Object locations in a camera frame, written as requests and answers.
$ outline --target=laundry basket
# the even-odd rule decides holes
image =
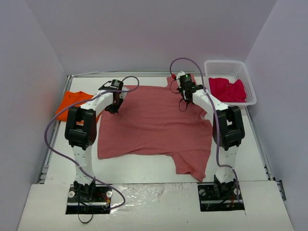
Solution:
[[[205,86],[210,92],[209,78],[226,78],[230,83],[234,83],[236,80],[240,79],[243,82],[246,92],[246,102],[224,102],[225,104],[245,108],[257,102],[256,94],[244,63],[232,60],[209,60],[204,63],[204,67],[206,77]]]

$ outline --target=white wall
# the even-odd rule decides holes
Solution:
[[[0,31],[0,230],[13,231],[44,162],[44,127],[65,75],[24,0],[1,1]]]
[[[278,0],[245,61],[249,108],[296,231],[308,227],[308,1]]]
[[[67,74],[244,61],[276,0],[26,0]],[[189,62],[177,69],[193,69]]]

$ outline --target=white table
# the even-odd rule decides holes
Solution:
[[[134,74],[140,77],[141,85],[167,85],[166,74]],[[70,91],[94,94],[111,77],[121,79],[126,75],[109,73],[97,75],[99,77],[76,77]],[[125,84],[135,82],[128,79]],[[98,160],[95,142],[92,149],[94,173],[97,178],[114,184],[125,195],[126,205],[109,215],[94,215],[87,225],[81,224],[76,215],[65,215],[75,167],[53,154],[45,184],[31,187],[18,230],[293,230],[276,182],[267,179],[245,110],[242,115],[246,136],[239,148],[235,169],[245,211],[200,212],[197,181],[190,175],[177,175],[171,157],[130,154]],[[73,157],[68,141],[64,139],[64,128],[65,123],[61,123],[54,148]],[[217,168],[214,141],[212,144],[204,182],[213,181]],[[120,202],[121,198],[114,193],[112,204]]]
[[[166,75],[160,77],[140,77],[141,85],[166,86]],[[84,91],[95,94],[97,89],[110,77],[77,77],[73,78],[70,91]],[[127,79],[125,84],[135,84],[134,79]],[[242,110],[245,138],[237,153],[236,167],[240,181],[244,180],[267,180],[260,153],[257,148],[255,137],[246,114]],[[60,123],[54,148],[71,158],[74,158],[72,148],[64,138],[65,122]],[[212,140],[211,155],[207,163],[204,182],[212,182],[217,165],[215,159],[216,144]],[[121,183],[175,183],[197,182],[191,175],[176,174],[172,157],[165,155],[124,155],[116,158],[99,160],[97,157],[97,139],[92,148],[93,171],[97,178],[113,184]],[[47,184],[70,184],[75,179],[75,167],[62,157],[53,154],[48,169],[45,183]]]

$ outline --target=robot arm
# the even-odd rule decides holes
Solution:
[[[98,92],[93,96],[95,100],[86,102],[80,107],[71,107],[67,116],[65,138],[73,149],[75,160],[91,176],[94,176],[91,150],[97,136],[96,116],[103,110],[112,114],[117,113],[126,96],[126,92],[104,93],[108,90],[128,89],[123,86],[122,81],[114,79],[110,86],[103,85],[99,88]],[[95,182],[85,176],[77,166],[74,188],[87,198],[91,198],[95,190]]]
[[[202,85],[196,85],[190,74],[180,72],[175,76],[178,83],[177,89],[182,95],[183,100],[189,104],[193,103],[204,109],[207,114],[205,119],[209,119],[213,125],[213,138],[217,144],[217,128],[214,118],[212,104],[207,94],[212,99],[219,122],[220,142],[219,146],[219,163],[220,165],[229,165],[235,167],[236,153],[245,136],[241,110],[239,107],[230,107],[216,97],[211,95],[207,90],[204,91]],[[234,174],[230,167],[218,167],[214,176],[215,191],[219,197],[234,185]]]

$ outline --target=cable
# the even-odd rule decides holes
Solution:
[[[179,94],[179,92],[174,92],[172,89],[171,89],[171,86],[173,84],[173,82],[176,81],[175,79],[172,80],[172,82],[170,83],[170,91],[173,93],[173,94]]]
[[[211,99],[211,97],[209,96],[208,91],[205,88],[203,74],[202,74],[202,70],[201,70],[200,66],[194,60],[192,60],[190,58],[185,58],[185,57],[177,58],[177,59],[173,60],[171,62],[171,64],[170,64],[170,67],[169,67],[170,74],[172,75],[171,68],[172,68],[173,63],[175,61],[177,61],[177,60],[182,60],[182,59],[191,61],[193,64],[196,65],[196,67],[198,68],[198,70],[200,72],[203,90],[205,91],[208,99],[210,100],[210,103],[211,103],[213,111],[214,111],[214,117],[215,117],[215,122],[216,122],[216,130],[217,130],[217,132],[216,132],[217,133],[216,163],[217,163],[218,167],[228,167],[228,168],[230,168],[232,170],[232,172],[234,173],[234,176],[235,176],[235,183],[236,183],[236,199],[238,200],[239,203],[243,203],[242,201],[240,201],[240,198],[239,198],[239,181],[238,181],[237,174],[236,174],[235,170],[233,169],[233,167],[231,165],[221,165],[219,163],[220,130],[219,130],[219,123],[218,123],[218,115],[217,115],[217,112],[216,112],[216,108],[215,108],[214,102]]]
[[[180,102],[179,102],[179,110],[180,110],[180,112],[186,112],[187,107],[188,107],[188,103],[186,103],[186,108],[185,108],[185,110],[184,110],[184,111],[181,110],[180,105],[181,105],[181,102],[182,102],[183,100],[184,100],[184,99],[181,99]]]
[[[191,61],[193,64],[196,65],[196,67],[198,68],[198,70],[199,70],[199,72],[200,72],[203,90],[205,91],[206,88],[205,88],[205,83],[204,83],[204,79],[203,79],[202,70],[201,70],[200,66],[199,66],[194,60],[192,60],[192,59],[190,59],[190,58],[181,57],[181,58],[177,58],[177,59],[173,60],[173,61],[171,62],[171,64],[170,64],[170,67],[169,67],[170,74],[172,75],[171,68],[172,68],[173,63],[174,63],[175,61],[181,60],[181,59],[185,59],[185,60]]]
[[[78,201],[78,205],[77,205],[77,215],[78,215],[78,220],[82,223],[82,224],[88,224],[90,223],[90,221],[92,221],[93,219],[93,214],[91,216],[91,218],[88,220],[88,221],[82,221],[80,219],[80,216],[79,216],[79,209],[80,209],[80,195],[79,195],[79,189],[78,189],[78,192],[77,192],[77,201]]]
[[[135,78],[135,79],[137,80],[137,86],[136,86],[135,88],[133,88],[133,89],[131,89],[131,90],[108,90],[108,91],[104,91],[102,94],[97,95],[96,97],[94,97],[94,98],[92,98],[92,99],[89,99],[89,100],[82,100],[82,101],[73,103],[73,104],[67,106],[66,108],[62,109],[58,114],[56,114],[56,115],[51,119],[51,121],[47,124],[47,126],[46,126],[46,128],[45,128],[45,132],[44,132],[44,141],[45,141],[47,147],[48,147],[50,150],[52,150],[54,153],[58,154],[59,156],[62,156],[62,157],[64,157],[64,158],[70,160],[71,162],[73,162],[77,167],[79,167],[80,171],[81,171],[83,174],[85,174],[87,177],[91,178],[91,179],[94,180],[94,181],[97,181],[98,183],[100,183],[100,184],[102,184],[102,185],[105,185],[105,186],[109,187],[110,189],[115,190],[118,194],[120,194],[120,196],[123,198],[123,202],[122,202],[121,204],[119,204],[119,205],[116,205],[116,206],[113,206],[113,207],[108,208],[109,210],[110,210],[110,209],[114,209],[114,208],[118,208],[118,207],[121,207],[122,205],[124,205],[125,202],[126,202],[124,195],[123,195],[117,188],[113,187],[112,185],[109,185],[109,184],[107,184],[107,183],[105,183],[105,182],[103,182],[103,181],[101,181],[101,180],[99,180],[99,179],[97,179],[97,178],[91,176],[91,175],[88,174],[87,172],[85,172],[85,171],[83,170],[83,168],[80,166],[80,164],[79,164],[77,161],[75,161],[74,159],[72,159],[71,157],[69,157],[69,156],[67,156],[67,155],[65,155],[65,154],[62,154],[61,152],[59,152],[59,151],[55,150],[53,147],[51,147],[51,145],[50,145],[49,142],[48,142],[47,134],[48,134],[48,130],[49,130],[51,124],[54,122],[54,120],[55,120],[60,114],[62,114],[64,111],[66,111],[67,109],[69,109],[69,108],[72,107],[72,106],[75,106],[75,105],[80,104],[80,103],[86,103],[86,102],[89,102],[89,101],[93,101],[93,100],[97,99],[98,97],[101,97],[102,95],[104,95],[104,94],[106,94],[106,93],[111,93],[111,92],[131,92],[131,91],[136,90],[136,89],[138,88],[138,86],[139,86],[139,79],[137,79],[135,76],[128,76],[128,77],[125,77],[122,81],[124,81],[125,79],[130,78],[130,77]]]
[[[221,205],[223,203],[225,203],[227,201],[227,199],[224,199],[223,201],[219,202],[218,204]]]
[[[103,194],[97,193],[97,195],[103,198],[106,202],[108,201],[107,198]]]
[[[234,207],[234,196],[231,196],[231,207]]]
[[[105,82],[105,83],[102,85],[102,87],[105,86],[107,83],[111,83],[111,81]]]

